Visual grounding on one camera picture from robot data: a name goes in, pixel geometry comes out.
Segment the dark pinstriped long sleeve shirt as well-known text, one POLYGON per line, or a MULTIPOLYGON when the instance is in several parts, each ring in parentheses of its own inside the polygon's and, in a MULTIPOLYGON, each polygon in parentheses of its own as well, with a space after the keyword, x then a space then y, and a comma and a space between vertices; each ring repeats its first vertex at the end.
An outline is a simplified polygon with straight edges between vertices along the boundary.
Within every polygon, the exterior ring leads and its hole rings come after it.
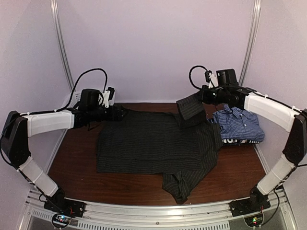
POLYGON ((96 146, 99 173, 161 174, 162 188, 183 204, 216 166, 223 142, 196 94, 178 100, 177 113, 128 110, 108 122, 96 146))

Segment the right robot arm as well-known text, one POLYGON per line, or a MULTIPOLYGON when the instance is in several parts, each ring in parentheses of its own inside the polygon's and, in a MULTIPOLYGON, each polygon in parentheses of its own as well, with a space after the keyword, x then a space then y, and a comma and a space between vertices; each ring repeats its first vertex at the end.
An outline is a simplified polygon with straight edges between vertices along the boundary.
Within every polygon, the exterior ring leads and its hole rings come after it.
POLYGON ((270 171, 258 182, 246 200, 249 211, 264 204, 264 195, 285 182, 291 173, 307 165, 307 111, 286 105, 251 88, 204 86, 199 92, 205 104, 227 104, 260 117, 266 137, 260 145, 270 171))

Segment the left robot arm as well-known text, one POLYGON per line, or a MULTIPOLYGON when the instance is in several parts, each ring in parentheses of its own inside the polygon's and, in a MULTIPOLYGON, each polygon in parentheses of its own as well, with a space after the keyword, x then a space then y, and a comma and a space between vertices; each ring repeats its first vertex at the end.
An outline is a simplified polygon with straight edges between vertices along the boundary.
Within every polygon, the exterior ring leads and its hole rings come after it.
POLYGON ((46 173, 46 163, 51 159, 51 147, 56 137, 69 129, 77 129, 92 122, 120 121, 125 115, 121 105, 98 107, 92 111, 66 108, 62 111, 21 114, 10 111, 0 136, 0 151, 8 164, 20 172, 26 180, 50 199, 59 213, 69 209, 69 202, 61 195, 57 185, 46 173))

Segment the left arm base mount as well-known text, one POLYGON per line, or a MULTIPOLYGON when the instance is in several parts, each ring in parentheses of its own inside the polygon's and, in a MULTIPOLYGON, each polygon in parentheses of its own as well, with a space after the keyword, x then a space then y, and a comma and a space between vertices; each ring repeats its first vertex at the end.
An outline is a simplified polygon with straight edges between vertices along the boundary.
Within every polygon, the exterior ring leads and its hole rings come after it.
POLYGON ((83 213, 85 211, 86 204, 81 201, 75 201, 71 199, 64 199, 62 204, 50 203, 47 201, 44 204, 44 209, 51 210, 53 212, 65 214, 70 217, 83 217, 83 213))

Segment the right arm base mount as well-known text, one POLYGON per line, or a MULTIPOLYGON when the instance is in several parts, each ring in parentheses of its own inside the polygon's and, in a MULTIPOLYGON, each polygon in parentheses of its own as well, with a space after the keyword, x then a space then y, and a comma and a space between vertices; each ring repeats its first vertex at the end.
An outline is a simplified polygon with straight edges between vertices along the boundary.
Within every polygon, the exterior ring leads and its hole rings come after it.
POLYGON ((241 200, 233 200, 229 203, 230 211, 233 217, 247 215, 254 212, 260 212, 262 209, 271 207, 267 196, 256 198, 251 196, 241 200))

